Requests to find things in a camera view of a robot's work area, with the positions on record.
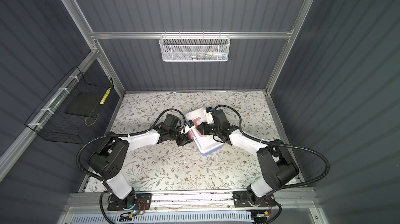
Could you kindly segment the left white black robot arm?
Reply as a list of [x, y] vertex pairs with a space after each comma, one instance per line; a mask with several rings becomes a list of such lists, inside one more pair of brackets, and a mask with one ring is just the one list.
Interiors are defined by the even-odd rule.
[[137, 215], [145, 210], [145, 203], [139, 200], [135, 190], [122, 172], [126, 156], [139, 148], [161, 144], [164, 141], [175, 141], [178, 146], [192, 142], [189, 130], [194, 126], [192, 120], [185, 123], [180, 118], [168, 114], [162, 123], [152, 125], [148, 130], [100, 138], [101, 144], [89, 158], [89, 166], [100, 176], [107, 192], [110, 194], [109, 204], [119, 204], [120, 210], [132, 211]]

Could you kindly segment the floral table mat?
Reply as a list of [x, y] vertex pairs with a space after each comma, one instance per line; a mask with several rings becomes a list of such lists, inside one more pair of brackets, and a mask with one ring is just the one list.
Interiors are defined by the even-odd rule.
[[[279, 138], [261, 91], [128, 93], [111, 130], [145, 130], [168, 108], [177, 114], [217, 105], [232, 125], [241, 124], [245, 132], [268, 140]], [[136, 191], [241, 189], [261, 175], [257, 158], [238, 147], [224, 145], [204, 156], [195, 143], [179, 147], [173, 141], [130, 152], [122, 171]]]

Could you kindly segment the black pad in basket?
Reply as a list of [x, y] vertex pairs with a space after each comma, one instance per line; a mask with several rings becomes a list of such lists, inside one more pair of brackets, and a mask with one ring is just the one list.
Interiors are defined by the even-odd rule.
[[64, 112], [70, 115], [96, 118], [104, 106], [100, 105], [100, 100], [100, 94], [80, 92]]

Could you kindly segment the white blue tool box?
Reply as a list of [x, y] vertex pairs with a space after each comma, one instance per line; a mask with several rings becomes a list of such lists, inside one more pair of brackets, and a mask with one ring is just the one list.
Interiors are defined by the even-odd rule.
[[215, 128], [210, 107], [199, 108], [186, 113], [186, 130], [189, 137], [195, 142], [197, 148], [203, 156], [209, 155], [222, 148], [223, 143], [217, 142], [211, 133]]

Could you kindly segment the pens in white basket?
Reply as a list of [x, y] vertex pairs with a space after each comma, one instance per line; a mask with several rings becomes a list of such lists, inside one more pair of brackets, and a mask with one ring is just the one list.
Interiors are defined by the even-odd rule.
[[192, 53], [184, 56], [183, 59], [192, 61], [227, 61], [228, 53], [218, 51]]

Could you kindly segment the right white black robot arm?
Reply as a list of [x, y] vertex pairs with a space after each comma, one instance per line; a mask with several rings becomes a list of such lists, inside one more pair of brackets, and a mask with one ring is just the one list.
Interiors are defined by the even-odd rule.
[[205, 121], [196, 126], [197, 139], [212, 137], [217, 143], [239, 147], [257, 158], [261, 175], [246, 189], [246, 199], [252, 206], [259, 205], [264, 197], [282, 189], [299, 174], [299, 167], [288, 148], [279, 147], [283, 144], [280, 139], [264, 144], [264, 139], [248, 135], [240, 125], [231, 125], [223, 110], [207, 107], [200, 109], [200, 113]]

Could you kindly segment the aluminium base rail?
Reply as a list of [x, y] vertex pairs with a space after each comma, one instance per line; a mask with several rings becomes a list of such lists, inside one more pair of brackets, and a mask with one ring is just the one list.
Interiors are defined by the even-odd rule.
[[[266, 209], [261, 205], [235, 207], [233, 189], [189, 190], [189, 191], [150, 191], [151, 203], [146, 204], [146, 213], [204, 211], [204, 210], [256, 210]], [[99, 193], [72, 193], [62, 210], [62, 214], [100, 213]], [[274, 193], [275, 200], [282, 208], [319, 208], [313, 188], [291, 188]]]

